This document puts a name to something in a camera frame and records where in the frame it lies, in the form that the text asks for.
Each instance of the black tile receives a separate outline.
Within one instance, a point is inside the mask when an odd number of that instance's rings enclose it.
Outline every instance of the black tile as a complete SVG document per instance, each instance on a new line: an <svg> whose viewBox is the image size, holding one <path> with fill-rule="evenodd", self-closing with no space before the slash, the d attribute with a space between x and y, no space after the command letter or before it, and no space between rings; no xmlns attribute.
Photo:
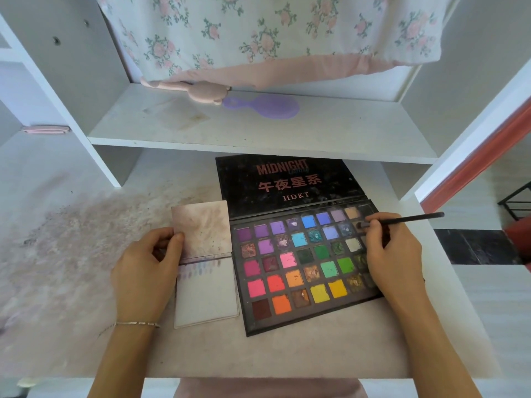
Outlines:
<svg viewBox="0 0 531 398"><path fill-rule="evenodd" d="M459 230L435 229L448 259L452 264L477 265L480 261Z"/></svg>
<svg viewBox="0 0 531 398"><path fill-rule="evenodd" d="M502 230L461 230L481 264L521 264L518 252Z"/></svg>

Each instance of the hand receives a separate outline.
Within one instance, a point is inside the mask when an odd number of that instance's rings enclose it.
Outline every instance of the hand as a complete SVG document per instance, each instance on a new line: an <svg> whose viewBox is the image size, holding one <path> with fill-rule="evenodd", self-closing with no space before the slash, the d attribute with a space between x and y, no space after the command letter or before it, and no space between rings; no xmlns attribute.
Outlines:
<svg viewBox="0 0 531 398"><path fill-rule="evenodd" d="M391 307L407 308L427 298L422 277L422 246L405 223L389 225L391 240L382 246L382 225L378 220L400 218L398 214L379 212L366 218L368 269Z"/></svg>
<svg viewBox="0 0 531 398"><path fill-rule="evenodd" d="M155 323L174 292L184 234L171 227L150 230L132 242L110 273L116 321ZM166 249L166 256L160 251Z"/></svg>

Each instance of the makeup brush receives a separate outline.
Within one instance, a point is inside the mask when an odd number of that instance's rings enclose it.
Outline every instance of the makeup brush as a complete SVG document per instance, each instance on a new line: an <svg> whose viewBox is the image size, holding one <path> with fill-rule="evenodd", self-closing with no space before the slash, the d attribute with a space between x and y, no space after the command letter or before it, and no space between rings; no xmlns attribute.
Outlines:
<svg viewBox="0 0 531 398"><path fill-rule="evenodd" d="M444 212L434 212L432 214L422 214L422 215L413 215L413 216L404 216L403 218L393 218L393 219L380 219L382 225L394 225L402 222L411 222L411 221L421 221L423 219L434 219L444 217ZM365 229L371 224L367 221L358 222L356 227L358 229Z"/></svg>

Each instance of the shelf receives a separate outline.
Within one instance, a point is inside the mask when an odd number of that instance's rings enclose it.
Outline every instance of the shelf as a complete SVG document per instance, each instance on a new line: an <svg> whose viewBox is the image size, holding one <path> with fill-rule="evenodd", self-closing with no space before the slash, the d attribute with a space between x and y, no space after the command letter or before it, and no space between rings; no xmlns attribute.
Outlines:
<svg viewBox="0 0 531 398"><path fill-rule="evenodd" d="M254 99L258 93L229 95ZM272 120L249 108L228 110L195 103L185 92L131 84L87 136L94 145L428 164L437 159L399 103L294 97L299 114Z"/></svg>
<svg viewBox="0 0 531 398"><path fill-rule="evenodd" d="M21 62L19 54L10 48L0 47L0 62Z"/></svg>

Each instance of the eyeshadow palette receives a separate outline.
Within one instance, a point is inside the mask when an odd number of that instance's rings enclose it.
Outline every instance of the eyeshadow palette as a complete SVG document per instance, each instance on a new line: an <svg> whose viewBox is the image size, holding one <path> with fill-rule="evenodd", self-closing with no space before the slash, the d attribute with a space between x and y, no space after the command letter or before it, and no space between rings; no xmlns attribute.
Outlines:
<svg viewBox="0 0 531 398"><path fill-rule="evenodd" d="M381 296L368 273L368 200L261 215L231 224L247 335Z"/></svg>
<svg viewBox="0 0 531 398"><path fill-rule="evenodd" d="M377 212L342 160L216 158L247 336L381 297L356 224Z"/></svg>

